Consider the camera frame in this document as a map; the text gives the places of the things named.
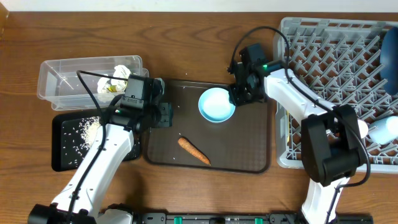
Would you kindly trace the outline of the white crumpled paper in bin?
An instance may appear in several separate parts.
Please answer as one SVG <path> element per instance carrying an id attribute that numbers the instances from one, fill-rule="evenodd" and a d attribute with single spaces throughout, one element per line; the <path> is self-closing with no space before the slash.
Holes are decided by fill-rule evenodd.
<path id="1" fill-rule="evenodd" d="M 108 78 L 107 75 L 105 77 L 101 77 L 97 82 L 97 93 L 98 100 L 100 102 L 106 103 L 111 101 L 114 98 L 114 93 L 107 90 L 107 87 L 111 85 L 111 78 Z"/>

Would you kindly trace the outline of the yellow green snack wrapper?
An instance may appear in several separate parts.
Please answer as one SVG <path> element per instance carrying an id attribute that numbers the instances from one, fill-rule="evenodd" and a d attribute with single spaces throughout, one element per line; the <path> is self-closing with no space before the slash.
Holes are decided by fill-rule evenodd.
<path id="1" fill-rule="evenodd" d="M 110 85 L 107 87 L 107 90 L 109 90 L 112 93 L 120 93 L 124 92 L 126 89 L 126 85 Z"/>

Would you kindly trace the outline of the white tissue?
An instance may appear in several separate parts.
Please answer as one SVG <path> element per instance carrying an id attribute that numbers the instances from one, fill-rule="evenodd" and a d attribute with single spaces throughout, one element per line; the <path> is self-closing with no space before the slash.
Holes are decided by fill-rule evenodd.
<path id="1" fill-rule="evenodd" d="M 127 80 L 131 74 L 130 69 L 124 65 L 115 66 L 115 71 L 113 74 L 114 79 L 111 80 L 111 85 L 126 85 Z"/>

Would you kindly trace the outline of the pink and white cup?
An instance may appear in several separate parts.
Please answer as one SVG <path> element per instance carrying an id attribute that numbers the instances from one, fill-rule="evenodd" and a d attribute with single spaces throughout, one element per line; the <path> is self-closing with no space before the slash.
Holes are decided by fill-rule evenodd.
<path id="1" fill-rule="evenodd" d="M 360 138 L 363 139 L 368 135 L 369 128 L 368 125 L 365 121 L 363 120 L 358 120 L 358 127 L 359 127 L 359 133 L 360 133 Z"/>

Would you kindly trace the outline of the black bin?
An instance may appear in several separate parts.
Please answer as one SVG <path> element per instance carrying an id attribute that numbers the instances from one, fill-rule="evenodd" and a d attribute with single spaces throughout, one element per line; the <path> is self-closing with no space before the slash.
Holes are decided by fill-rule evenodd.
<path id="1" fill-rule="evenodd" d="M 52 169 L 77 169 L 94 143 L 100 127 L 96 110 L 58 114 L 52 120 Z"/>

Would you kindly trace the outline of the orange carrot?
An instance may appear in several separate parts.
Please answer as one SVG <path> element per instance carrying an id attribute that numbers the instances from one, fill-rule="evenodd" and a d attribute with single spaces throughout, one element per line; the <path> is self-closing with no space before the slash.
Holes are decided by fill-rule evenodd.
<path id="1" fill-rule="evenodd" d="M 202 152 L 200 152 L 190 141 L 184 137 L 178 139 L 178 145 L 190 153 L 192 156 L 196 157 L 206 165 L 211 165 L 209 158 L 207 158 Z"/>

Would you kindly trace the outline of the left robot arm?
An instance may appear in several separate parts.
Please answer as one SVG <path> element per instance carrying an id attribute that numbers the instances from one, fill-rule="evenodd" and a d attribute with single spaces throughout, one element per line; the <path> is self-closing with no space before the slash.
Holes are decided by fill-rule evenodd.
<path id="1" fill-rule="evenodd" d="M 134 214 L 121 204 L 101 212 L 105 193 L 134 137 L 150 128 L 172 126 L 170 103 L 161 102 L 165 82 L 161 78 L 130 75 L 124 93 L 103 110 L 101 126 L 87 155 L 65 188 L 49 206 L 37 204 L 28 223 L 134 223 Z"/>

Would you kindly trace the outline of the brown serving tray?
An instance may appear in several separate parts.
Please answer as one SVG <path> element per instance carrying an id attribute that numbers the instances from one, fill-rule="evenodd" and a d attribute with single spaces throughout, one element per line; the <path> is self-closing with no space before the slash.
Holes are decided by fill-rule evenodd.
<path id="1" fill-rule="evenodd" d="M 172 105 L 172 126 L 142 137 L 143 156 L 153 165 L 261 174 L 271 162 L 273 104 L 239 106 L 230 119 L 211 123 L 199 112 L 200 95 L 214 83 L 166 80 L 164 102 Z M 178 145 L 184 137 L 209 158 L 206 165 Z"/>

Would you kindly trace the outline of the light blue cup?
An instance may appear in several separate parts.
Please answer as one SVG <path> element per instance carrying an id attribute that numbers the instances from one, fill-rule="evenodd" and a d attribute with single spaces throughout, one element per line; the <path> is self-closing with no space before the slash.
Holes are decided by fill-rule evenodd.
<path id="1" fill-rule="evenodd" d="M 373 122 L 369 126 L 369 137 L 377 144 L 387 144 L 397 138 L 397 116 Z"/>

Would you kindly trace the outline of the yellow plastic spoon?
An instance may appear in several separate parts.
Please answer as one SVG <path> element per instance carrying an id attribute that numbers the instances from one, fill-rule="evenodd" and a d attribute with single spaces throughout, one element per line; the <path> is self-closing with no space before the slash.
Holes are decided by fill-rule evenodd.
<path id="1" fill-rule="evenodd" d="M 289 146 L 289 142 L 290 142 L 290 113 L 288 111 L 286 111 L 286 117 L 287 117 L 287 127 L 286 127 L 286 131 L 287 131 L 287 135 L 286 135 L 286 141 L 287 141 L 287 146 Z"/>

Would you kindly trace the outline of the light blue rice bowl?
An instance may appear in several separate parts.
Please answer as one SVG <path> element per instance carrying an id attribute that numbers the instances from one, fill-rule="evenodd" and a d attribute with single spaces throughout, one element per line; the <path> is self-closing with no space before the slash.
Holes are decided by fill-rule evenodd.
<path id="1" fill-rule="evenodd" d="M 224 88 L 209 88 L 198 100 L 200 114 L 211 123 L 222 123 L 235 112 L 235 105 L 230 102 L 229 92 Z"/>

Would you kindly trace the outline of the clear plastic bin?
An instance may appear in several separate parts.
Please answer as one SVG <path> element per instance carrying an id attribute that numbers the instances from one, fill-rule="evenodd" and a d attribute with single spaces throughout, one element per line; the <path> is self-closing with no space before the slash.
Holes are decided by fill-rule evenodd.
<path id="1" fill-rule="evenodd" d="M 149 76 L 138 55 L 46 60 L 40 65 L 37 96 L 51 102 L 55 111 L 94 109 L 95 104 L 76 72 L 83 70 L 112 76 L 118 65 L 124 65 L 134 75 Z"/>

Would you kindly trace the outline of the dark blue plate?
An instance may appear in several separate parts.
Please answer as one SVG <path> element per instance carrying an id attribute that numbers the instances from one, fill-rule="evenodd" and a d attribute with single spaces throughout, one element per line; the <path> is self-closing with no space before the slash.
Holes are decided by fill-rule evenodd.
<path id="1" fill-rule="evenodd" d="M 384 68 L 380 71 L 382 79 L 387 80 L 384 89 L 389 95 L 397 94 L 397 27 L 388 30 L 381 45 L 380 63 Z"/>

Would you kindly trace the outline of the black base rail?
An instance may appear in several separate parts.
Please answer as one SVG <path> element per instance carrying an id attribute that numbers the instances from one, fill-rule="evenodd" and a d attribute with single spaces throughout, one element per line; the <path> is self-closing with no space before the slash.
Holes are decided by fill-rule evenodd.
<path id="1" fill-rule="evenodd" d="M 135 213 L 132 224 L 304 224 L 301 213 L 265 215 Z"/>

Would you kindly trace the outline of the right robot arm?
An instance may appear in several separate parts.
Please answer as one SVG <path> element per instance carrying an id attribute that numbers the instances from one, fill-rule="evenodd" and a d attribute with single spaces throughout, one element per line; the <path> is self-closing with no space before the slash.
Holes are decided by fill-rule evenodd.
<path id="1" fill-rule="evenodd" d="M 334 105 L 315 94 L 289 69 L 289 58 L 270 62 L 259 44 L 234 50 L 241 61 L 230 61 L 234 75 L 229 85 L 233 105 L 271 98 L 300 124 L 301 160 L 310 178 L 301 207 L 302 223 L 372 223 L 370 215 L 336 214 L 344 188 L 367 182 L 371 165 L 363 138 L 362 121 L 350 105 Z"/>

